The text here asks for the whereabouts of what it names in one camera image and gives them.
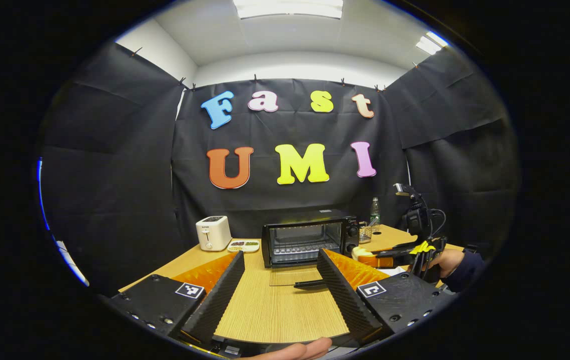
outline person's hand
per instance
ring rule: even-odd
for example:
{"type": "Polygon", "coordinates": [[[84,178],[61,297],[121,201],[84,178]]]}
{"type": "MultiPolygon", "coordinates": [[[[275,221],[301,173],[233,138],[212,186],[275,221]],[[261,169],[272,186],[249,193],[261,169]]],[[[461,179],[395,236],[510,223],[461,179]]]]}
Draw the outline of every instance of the person's hand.
{"type": "Polygon", "coordinates": [[[309,344],[293,344],[282,350],[262,353],[252,357],[241,357],[239,360],[312,360],[318,359],[329,351],[331,339],[321,337],[309,344]]]}
{"type": "Polygon", "coordinates": [[[429,268],[431,269],[434,265],[439,264],[440,277],[446,278],[458,267],[458,265],[460,265],[460,262],[463,261],[463,257],[465,257],[463,251],[446,248],[429,263],[429,268]]]}

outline white wall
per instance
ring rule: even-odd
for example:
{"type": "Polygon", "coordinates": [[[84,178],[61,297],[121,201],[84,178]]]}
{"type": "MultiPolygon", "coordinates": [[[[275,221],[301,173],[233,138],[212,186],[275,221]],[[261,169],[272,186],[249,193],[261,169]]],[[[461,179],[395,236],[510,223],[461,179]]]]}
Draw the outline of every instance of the white wall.
{"type": "Polygon", "coordinates": [[[331,52],[269,52],[225,59],[200,66],[196,71],[197,87],[238,80],[313,79],[380,89],[390,85],[407,70],[380,61],[331,52]]]}
{"type": "Polygon", "coordinates": [[[116,43],[131,51],[141,48],[137,55],[156,64],[178,80],[187,78],[185,84],[189,87],[195,82],[196,63],[153,18],[129,30],[118,38],[116,43]]]}

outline foam letter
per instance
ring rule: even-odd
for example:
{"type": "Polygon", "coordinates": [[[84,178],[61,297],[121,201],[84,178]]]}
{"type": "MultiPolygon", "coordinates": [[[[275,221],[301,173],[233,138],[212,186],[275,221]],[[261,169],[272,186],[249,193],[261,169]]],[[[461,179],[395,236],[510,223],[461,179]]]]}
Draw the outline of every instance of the foam letter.
{"type": "Polygon", "coordinates": [[[249,156],[253,153],[253,148],[249,146],[237,147],[234,153],[238,155],[238,176],[227,177],[225,175],[225,158],[229,155],[229,150],[226,148],[215,148],[207,151],[209,180],[215,187],[238,189],[248,182],[250,173],[249,156]]]}
{"type": "Polygon", "coordinates": [[[265,110],[266,112],[275,112],[278,110],[278,105],[276,105],[278,96],[271,91],[256,91],[251,97],[253,99],[249,100],[247,104],[249,109],[256,110],[257,112],[260,110],[265,110]]]}
{"type": "Polygon", "coordinates": [[[310,173],[307,179],[311,183],[320,183],[329,180],[329,175],[324,169],[323,151],[323,144],[312,143],[307,146],[305,156],[301,158],[298,151],[296,151],[292,145],[283,144],[276,146],[276,152],[280,154],[280,177],[276,180],[278,184],[294,183],[291,170],[294,170],[298,181],[301,183],[305,181],[308,170],[310,173]]]}
{"type": "Polygon", "coordinates": [[[376,175],[376,169],[371,167],[369,151],[367,151],[369,143],[364,141],[353,142],[351,147],[356,150],[356,159],[358,159],[358,172],[356,175],[360,178],[376,175]]]}
{"type": "Polygon", "coordinates": [[[368,98],[361,93],[351,98],[356,102],[356,107],[358,107],[358,112],[364,117],[374,117],[374,112],[367,108],[367,104],[371,104],[368,98]]]}
{"type": "Polygon", "coordinates": [[[201,108],[207,110],[209,117],[211,117],[212,130],[217,129],[232,120],[232,116],[230,114],[225,114],[223,110],[226,112],[232,111],[232,103],[230,103],[227,99],[231,99],[233,97],[233,92],[225,91],[218,96],[210,98],[209,100],[203,102],[202,105],[200,105],[201,108]]]}
{"type": "Polygon", "coordinates": [[[317,113],[328,113],[333,110],[333,102],[331,102],[331,94],[326,91],[313,91],[312,109],[317,113]]]}

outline ceiling light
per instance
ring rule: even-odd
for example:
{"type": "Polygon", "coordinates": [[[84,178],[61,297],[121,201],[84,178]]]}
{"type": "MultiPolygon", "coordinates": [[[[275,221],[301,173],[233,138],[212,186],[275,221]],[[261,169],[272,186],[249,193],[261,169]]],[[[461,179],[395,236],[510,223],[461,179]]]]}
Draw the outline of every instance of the ceiling light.
{"type": "Polygon", "coordinates": [[[440,46],[447,46],[447,41],[444,41],[440,36],[434,34],[433,32],[427,32],[427,36],[429,36],[433,41],[436,41],[440,46]]]}
{"type": "Polygon", "coordinates": [[[434,55],[436,51],[440,50],[440,46],[438,44],[424,36],[420,37],[420,41],[416,44],[416,48],[423,50],[429,55],[434,55]]]}
{"type": "Polygon", "coordinates": [[[284,14],[342,17],[342,0],[234,0],[234,5],[241,19],[284,14]]]}

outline ceiling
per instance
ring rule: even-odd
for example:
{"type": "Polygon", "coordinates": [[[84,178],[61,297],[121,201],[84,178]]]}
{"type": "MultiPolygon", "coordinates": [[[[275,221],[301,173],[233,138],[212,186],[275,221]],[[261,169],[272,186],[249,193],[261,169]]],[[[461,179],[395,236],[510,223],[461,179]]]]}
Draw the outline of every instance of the ceiling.
{"type": "Polygon", "coordinates": [[[342,18],[272,15],[239,19],[232,0],[189,0],[156,16],[198,66],[242,55],[323,51],[409,70],[425,25],[382,0],[344,0],[342,18]]]}

